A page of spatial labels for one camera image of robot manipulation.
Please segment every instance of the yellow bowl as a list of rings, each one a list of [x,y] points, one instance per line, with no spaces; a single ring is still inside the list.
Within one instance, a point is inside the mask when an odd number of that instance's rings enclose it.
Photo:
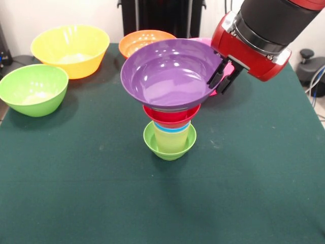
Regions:
[[[66,25],[41,33],[30,49],[42,63],[64,69],[69,79],[80,79],[98,69],[109,44],[107,33],[97,27]]]

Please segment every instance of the plastic cup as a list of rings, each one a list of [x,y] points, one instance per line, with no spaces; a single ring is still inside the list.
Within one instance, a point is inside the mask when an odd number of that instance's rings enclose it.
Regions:
[[[183,127],[172,129],[153,123],[153,128],[159,151],[174,154],[184,150],[190,122]]]

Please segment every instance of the orange bowl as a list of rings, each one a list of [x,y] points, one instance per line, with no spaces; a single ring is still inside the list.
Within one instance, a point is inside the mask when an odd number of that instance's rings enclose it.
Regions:
[[[155,29],[139,30],[132,32],[122,38],[118,49],[125,58],[130,57],[135,51],[153,42],[167,39],[176,39],[172,34]]]

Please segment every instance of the black knob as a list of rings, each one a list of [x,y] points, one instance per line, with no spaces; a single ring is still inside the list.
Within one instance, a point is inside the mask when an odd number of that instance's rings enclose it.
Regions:
[[[300,55],[303,59],[310,59],[311,57],[313,57],[315,55],[313,50],[310,49],[302,49],[300,51]]]

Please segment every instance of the purple bowl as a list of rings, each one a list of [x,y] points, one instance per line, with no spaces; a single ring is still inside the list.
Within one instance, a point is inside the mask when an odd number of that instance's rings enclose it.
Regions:
[[[193,108],[214,91],[206,84],[221,62],[213,49],[189,39],[152,43],[129,57],[121,70],[125,90],[152,109]]]

